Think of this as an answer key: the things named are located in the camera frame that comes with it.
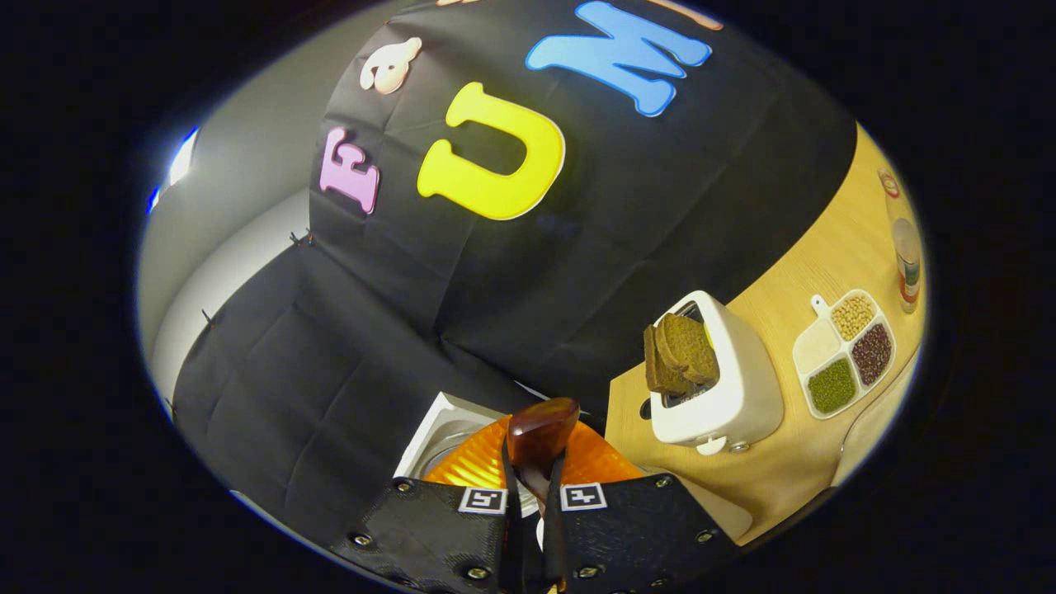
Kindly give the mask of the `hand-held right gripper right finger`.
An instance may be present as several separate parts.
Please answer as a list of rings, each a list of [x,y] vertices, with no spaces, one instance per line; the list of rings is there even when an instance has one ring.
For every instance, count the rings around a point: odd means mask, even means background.
[[[736,556],[737,508],[678,474],[641,469],[578,422],[542,542],[559,593],[678,593]]]

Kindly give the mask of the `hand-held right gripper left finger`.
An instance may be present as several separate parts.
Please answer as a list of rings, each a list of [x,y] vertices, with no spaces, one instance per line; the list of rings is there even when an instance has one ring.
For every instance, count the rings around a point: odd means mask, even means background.
[[[393,476],[329,545],[373,578],[418,593],[521,593],[520,489],[508,415],[468,437],[420,477]]]

